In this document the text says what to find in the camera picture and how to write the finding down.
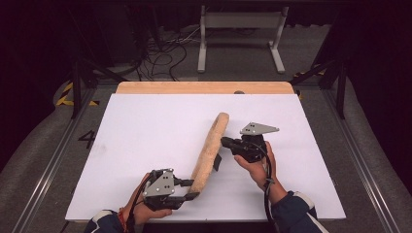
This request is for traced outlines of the grey metal stand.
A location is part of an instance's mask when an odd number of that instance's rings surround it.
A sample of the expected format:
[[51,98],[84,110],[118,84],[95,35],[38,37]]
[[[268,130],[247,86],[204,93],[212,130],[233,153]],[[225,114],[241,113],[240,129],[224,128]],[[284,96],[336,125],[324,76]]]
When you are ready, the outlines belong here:
[[200,47],[198,55],[197,72],[206,71],[207,56],[207,28],[262,28],[274,29],[275,36],[268,42],[272,58],[279,74],[286,72],[278,47],[283,33],[283,29],[288,17],[289,8],[284,7],[279,12],[208,12],[205,6],[201,7],[199,22]]

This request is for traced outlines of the person's right hand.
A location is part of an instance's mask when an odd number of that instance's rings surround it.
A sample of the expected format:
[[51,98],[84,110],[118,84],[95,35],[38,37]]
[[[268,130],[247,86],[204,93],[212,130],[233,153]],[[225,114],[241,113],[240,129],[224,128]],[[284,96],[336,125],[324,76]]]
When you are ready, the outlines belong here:
[[249,163],[246,161],[241,155],[235,155],[234,160],[245,170],[247,170],[253,179],[253,181],[257,184],[257,186],[265,190],[264,185],[266,184],[266,179],[268,178],[267,172],[271,171],[271,180],[273,181],[273,184],[276,184],[278,182],[276,178],[276,160],[274,157],[274,153],[272,151],[271,145],[269,142],[266,143],[266,148],[267,148],[267,156],[269,158],[269,161],[266,161],[265,158],[262,159],[262,161],[255,162],[255,163]]

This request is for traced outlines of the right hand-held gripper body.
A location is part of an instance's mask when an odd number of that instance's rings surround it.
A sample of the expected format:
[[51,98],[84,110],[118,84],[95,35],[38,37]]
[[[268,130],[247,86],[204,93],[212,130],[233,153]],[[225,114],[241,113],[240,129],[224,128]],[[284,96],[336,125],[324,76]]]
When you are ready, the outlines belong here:
[[279,128],[256,122],[250,122],[241,131],[240,139],[233,139],[233,155],[241,155],[249,163],[262,160],[267,154],[263,135],[278,132]]

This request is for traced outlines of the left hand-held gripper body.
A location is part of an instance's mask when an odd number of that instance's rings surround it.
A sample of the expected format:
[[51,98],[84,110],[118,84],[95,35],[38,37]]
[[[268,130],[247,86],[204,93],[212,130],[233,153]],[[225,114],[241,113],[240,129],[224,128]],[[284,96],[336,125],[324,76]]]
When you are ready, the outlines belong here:
[[172,168],[151,171],[143,191],[144,204],[152,211],[178,210],[188,201],[187,196],[175,195],[175,186],[181,183]]

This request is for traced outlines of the aluminium floor rail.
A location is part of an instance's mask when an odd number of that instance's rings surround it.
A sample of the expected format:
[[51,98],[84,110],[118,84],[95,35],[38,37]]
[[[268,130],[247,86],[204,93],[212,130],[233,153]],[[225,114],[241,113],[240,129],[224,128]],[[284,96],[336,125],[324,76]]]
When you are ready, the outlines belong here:
[[57,170],[61,164],[63,155],[66,153],[69,143],[73,137],[76,127],[78,126],[89,101],[93,97],[95,90],[89,88],[85,90],[84,99],[82,100],[82,105],[77,111],[74,118],[71,118],[65,128],[61,139],[59,140],[56,149],[54,150],[52,157],[45,168],[40,180],[37,181],[36,186],[25,205],[17,223],[15,224],[12,233],[26,233],[28,227],[37,214],[47,192],[52,184],[52,181],[57,173]]
[[337,112],[337,104],[335,102],[333,94],[329,90],[322,90],[322,94],[332,111],[337,125],[345,139],[347,147],[349,148],[351,158],[353,160],[354,166],[360,176],[360,180],[363,187],[367,193],[368,198],[385,230],[386,233],[400,233],[398,225],[392,215],[386,200],[384,199],[382,192],[375,182],[369,167],[364,160],[361,150],[356,143],[355,137],[349,128],[346,120],[340,116]]

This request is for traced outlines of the person's left hand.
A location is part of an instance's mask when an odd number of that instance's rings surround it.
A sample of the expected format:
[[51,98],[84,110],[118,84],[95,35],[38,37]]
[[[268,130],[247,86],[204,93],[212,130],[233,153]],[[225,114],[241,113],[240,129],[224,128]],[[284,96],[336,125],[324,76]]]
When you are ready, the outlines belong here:
[[130,211],[133,211],[135,224],[141,225],[146,223],[151,218],[163,218],[166,216],[170,216],[172,211],[169,209],[159,210],[159,211],[152,211],[149,209],[145,204],[139,204],[139,201],[143,199],[142,195],[139,193],[139,189],[143,186],[146,182],[145,179],[150,174],[147,173],[144,178],[141,180],[140,184],[135,188],[133,191],[129,201],[122,209],[122,218],[124,222],[127,222]]

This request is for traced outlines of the black metal stand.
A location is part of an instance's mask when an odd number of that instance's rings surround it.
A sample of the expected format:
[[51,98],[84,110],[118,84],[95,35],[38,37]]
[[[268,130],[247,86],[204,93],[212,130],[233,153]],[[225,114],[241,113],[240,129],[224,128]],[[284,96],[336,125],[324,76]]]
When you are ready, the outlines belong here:
[[125,78],[105,67],[108,50],[104,48],[104,37],[90,6],[63,4],[61,20],[64,46],[72,65],[74,90],[74,110],[72,118],[76,118],[84,103],[82,84],[87,88],[96,88],[98,80],[93,70],[99,71],[104,77],[118,83]]
[[334,83],[337,83],[336,93],[336,111],[338,115],[344,119],[344,100],[346,90],[346,78],[347,78],[347,61],[346,60],[330,60],[323,64],[315,65],[312,69],[304,73],[296,73],[292,80],[291,85],[302,83],[307,79],[318,75],[323,72],[322,78],[319,80],[318,85],[321,89],[331,89]]

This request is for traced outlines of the white board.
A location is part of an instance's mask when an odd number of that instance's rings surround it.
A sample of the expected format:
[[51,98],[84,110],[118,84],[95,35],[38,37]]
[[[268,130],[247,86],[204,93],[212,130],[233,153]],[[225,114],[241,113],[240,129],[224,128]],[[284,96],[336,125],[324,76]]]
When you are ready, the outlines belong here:
[[114,94],[68,207],[73,221],[117,210],[145,174],[171,168],[187,179],[215,118],[229,115],[225,136],[237,138],[250,122],[276,127],[265,135],[287,190],[315,204],[320,219],[345,216],[298,97],[294,94]]

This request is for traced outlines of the wooden table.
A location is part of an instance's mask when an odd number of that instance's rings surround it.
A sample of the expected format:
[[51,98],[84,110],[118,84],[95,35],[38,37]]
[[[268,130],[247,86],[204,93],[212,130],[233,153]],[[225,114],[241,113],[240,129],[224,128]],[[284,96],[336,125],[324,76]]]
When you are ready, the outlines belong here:
[[122,82],[117,94],[294,94],[288,82]]

